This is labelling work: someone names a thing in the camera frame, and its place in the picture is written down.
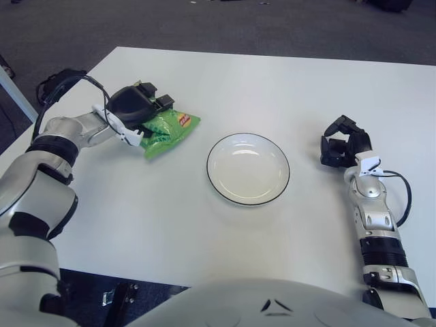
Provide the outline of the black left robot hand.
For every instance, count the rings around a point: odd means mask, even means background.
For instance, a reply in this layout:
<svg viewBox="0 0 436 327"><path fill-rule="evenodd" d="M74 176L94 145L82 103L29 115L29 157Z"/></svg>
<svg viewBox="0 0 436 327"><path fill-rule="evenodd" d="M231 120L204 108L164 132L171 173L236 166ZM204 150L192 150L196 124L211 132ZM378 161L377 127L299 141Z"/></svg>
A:
<svg viewBox="0 0 436 327"><path fill-rule="evenodd" d="M156 97L157 88L150 82L139 82L117 91L109 100L109 111L128 129L134 129L173 108L168 95Z"/></svg>

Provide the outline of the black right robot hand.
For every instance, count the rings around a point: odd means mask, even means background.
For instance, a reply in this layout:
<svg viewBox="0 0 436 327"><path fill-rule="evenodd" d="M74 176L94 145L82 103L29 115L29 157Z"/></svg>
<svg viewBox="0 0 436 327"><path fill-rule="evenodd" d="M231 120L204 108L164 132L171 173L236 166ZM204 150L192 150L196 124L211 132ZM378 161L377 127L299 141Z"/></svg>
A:
<svg viewBox="0 0 436 327"><path fill-rule="evenodd" d="M356 166L357 153L371 151L368 133L357 126L356 122L341 115L330 124L321 136L320 161L333 168L350 168Z"/></svg>

